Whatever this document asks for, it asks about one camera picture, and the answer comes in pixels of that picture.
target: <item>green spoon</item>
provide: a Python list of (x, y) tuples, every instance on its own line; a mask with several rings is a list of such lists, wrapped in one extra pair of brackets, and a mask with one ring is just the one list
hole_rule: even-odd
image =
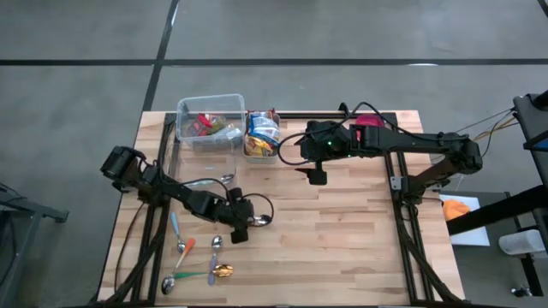
[(187, 273), (175, 273), (173, 275), (173, 277), (175, 279), (182, 279), (182, 278), (187, 278), (187, 277), (191, 277), (191, 276), (194, 276), (194, 275), (204, 275), (204, 274), (209, 274), (209, 272), (187, 272)]

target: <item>plastic container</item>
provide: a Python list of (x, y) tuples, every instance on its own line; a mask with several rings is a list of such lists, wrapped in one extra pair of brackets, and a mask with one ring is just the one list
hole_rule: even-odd
[(176, 136), (181, 142), (191, 146), (219, 147), (219, 143), (227, 142), (224, 136), (190, 136), (185, 134), (187, 128), (197, 121), (198, 114), (210, 114), (224, 116), (227, 123), (232, 123), (244, 132), (245, 110), (243, 96), (240, 94), (184, 98), (177, 104)]
[[(240, 94), (226, 94), (200, 98), (184, 98), (177, 105), (176, 137), (181, 141), (176, 148), (168, 148), (171, 156), (177, 155), (176, 180), (192, 181), (200, 178), (214, 178), (229, 184), (235, 178), (235, 155), (241, 152), (244, 132), (245, 105)], [(188, 136), (188, 126), (198, 120), (199, 114), (222, 116), (226, 125), (233, 127), (230, 133), (220, 130), (208, 136)], [(166, 158), (164, 172), (168, 172)], [(220, 187), (217, 183), (198, 182), (193, 189)]]
[[(276, 114), (274, 116), (274, 122), (279, 126), (280, 125), (280, 116), (278, 114)], [(247, 114), (246, 116), (246, 130), (245, 132), (247, 132), (247, 129), (249, 128), (249, 114)], [(256, 156), (249, 156), (249, 155), (246, 155), (246, 147), (243, 146), (241, 148), (241, 153), (243, 154), (244, 158), (246, 158), (246, 161), (248, 163), (262, 163), (262, 164), (273, 164), (273, 163), (276, 163), (276, 160), (277, 160), (277, 148), (274, 149), (274, 154), (272, 156), (269, 156), (269, 157), (256, 157)]]
[(545, 251), (545, 245), (538, 230), (501, 236), (498, 239), (498, 246), (504, 253), (509, 255)]

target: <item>spoon handle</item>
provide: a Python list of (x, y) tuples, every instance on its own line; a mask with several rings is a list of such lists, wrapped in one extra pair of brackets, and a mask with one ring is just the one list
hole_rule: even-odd
[(180, 237), (179, 224), (177, 223), (177, 217), (175, 216), (175, 212), (171, 212), (171, 223), (173, 223), (173, 229), (175, 230), (177, 238)]
[(179, 269), (179, 265), (181, 265), (182, 260), (185, 258), (188, 252), (192, 249), (194, 244), (196, 243), (196, 240), (193, 238), (188, 239), (187, 246), (185, 247), (185, 250), (182, 252), (181, 257), (179, 258), (179, 261), (177, 261), (177, 265), (175, 266), (174, 273)]
[(217, 254), (213, 253), (213, 257), (211, 258), (211, 262), (209, 263), (209, 275), (207, 276), (207, 284), (210, 286), (215, 284), (215, 274), (213, 274), (215, 265), (217, 265)]
[(175, 279), (181, 279), (181, 278), (191, 277), (191, 276), (194, 276), (194, 275), (203, 275), (203, 274), (207, 274), (207, 272), (175, 273), (175, 274), (173, 275), (173, 277), (174, 277)]

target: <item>orange object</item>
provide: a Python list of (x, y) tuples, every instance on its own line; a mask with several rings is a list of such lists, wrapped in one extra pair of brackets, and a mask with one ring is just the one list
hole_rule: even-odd
[(179, 265), (181, 265), (182, 260), (185, 258), (187, 253), (190, 252), (194, 244), (196, 244), (196, 240), (194, 238), (188, 239), (187, 245), (185, 246), (185, 250), (182, 252), (181, 257), (179, 258), (179, 261), (177, 262), (177, 265), (175, 266), (175, 270), (179, 268)]
[(456, 200), (444, 201), (444, 216), (446, 221), (455, 219), (470, 211), (468, 205)]

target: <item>clear plastic bin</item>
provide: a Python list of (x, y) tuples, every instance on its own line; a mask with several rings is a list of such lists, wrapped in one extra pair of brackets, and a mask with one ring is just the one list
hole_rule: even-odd
[[(174, 155), (178, 165), (174, 175), (178, 181), (214, 178), (224, 184), (232, 182), (236, 173), (235, 155), (241, 152), (245, 127), (245, 105), (240, 94), (226, 94), (201, 98), (184, 98), (177, 105), (176, 137), (181, 141)], [(198, 119), (198, 114), (223, 116), (226, 125), (241, 131), (239, 136), (218, 133), (208, 136), (185, 135), (189, 125)], [(218, 186), (217, 183), (199, 182), (194, 189)]]
[(177, 104), (177, 138), (192, 147), (219, 147), (219, 143), (222, 144), (227, 141), (224, 136), (216, 134), (191, 136), (186, 134), (187, 128), (198, 119), (198, 114), (211, 114), (224, 116), (227, 123), (232, 123), (243, 132), (245, 128), (245, 111), (243, 96), (240, 94), (184, 98)]

